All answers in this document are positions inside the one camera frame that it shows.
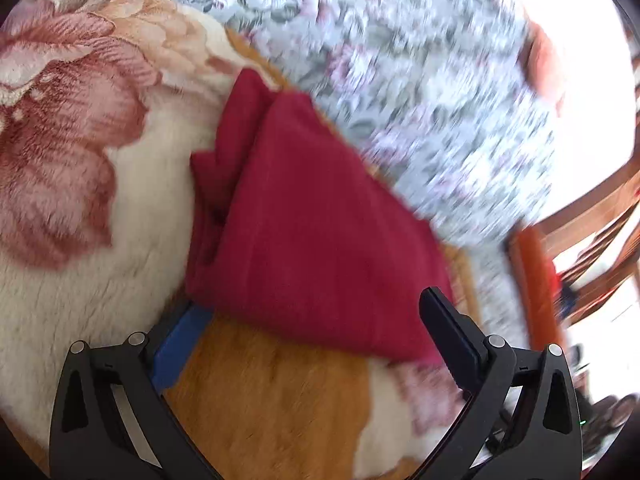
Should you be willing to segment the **dark red sweater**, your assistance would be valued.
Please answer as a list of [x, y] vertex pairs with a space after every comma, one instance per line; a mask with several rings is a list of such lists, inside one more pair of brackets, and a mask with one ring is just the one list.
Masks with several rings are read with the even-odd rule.
[[307, 344], [440, 363], [419, 315], [424, 288], [451, 289], [439, 242], [306, 94], [243, 70], [190, 165], [196, 304]]

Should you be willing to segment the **orange velvet cushion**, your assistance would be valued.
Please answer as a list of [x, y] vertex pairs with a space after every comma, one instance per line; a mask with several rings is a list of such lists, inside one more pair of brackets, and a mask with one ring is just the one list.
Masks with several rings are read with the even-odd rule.
[[[526, 81], [558, 112], [562, 106], [558, 54], [544, 29], [533, 21], [528, 24], [527, 46], [521, 53]], [[529, 347], [564, 347], [565, 334], [555, 304], [561, 285], [552, 260], [544, 253], [541, 229], [518, 222], [509, 235], [506, 251], [523, 305]]]

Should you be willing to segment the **wooden chair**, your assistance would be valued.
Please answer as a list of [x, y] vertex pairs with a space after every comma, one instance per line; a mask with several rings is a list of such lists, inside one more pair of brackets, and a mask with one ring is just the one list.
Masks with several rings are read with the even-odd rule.
[[570, 325], [600, 310], [628, 278], [639, 277], [638, 212], [639, 156], [634, 154], [590, 192], [537, 224], [550, 258], [589, 242], [561, 272], [576, 297]]

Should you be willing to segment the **plush floral orange blanket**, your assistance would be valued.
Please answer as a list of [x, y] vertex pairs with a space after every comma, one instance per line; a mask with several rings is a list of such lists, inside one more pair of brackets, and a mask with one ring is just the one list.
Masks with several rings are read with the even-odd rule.
[[[1, 414], [27, 466], [4, 451], [6, 479], [48, 474], [51, 412], [70, 344], [119, 344], [165, 314], [188, 315], [189, 156], [213, 143], [220, 106], [156, 89], [137, 141], [107, 148], [112, 242], [62, 270], [1, 261]], [[282, 339], [209, 315], [167, 393], [179, 422], [228, 479], [401, 479], [444, 434], [418, 434], [401, 382], [424, 401], [432, 374]]]

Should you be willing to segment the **grey floral quilt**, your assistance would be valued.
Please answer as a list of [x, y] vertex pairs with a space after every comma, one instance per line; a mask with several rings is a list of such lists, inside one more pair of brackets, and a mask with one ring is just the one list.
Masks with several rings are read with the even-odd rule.
[[392, 190], [471, 260], [485, 330], [524, 346], [506, 261], [550, 188], [551, 107], [525, 80], [514, 0], [175, 0], [246, 38]]

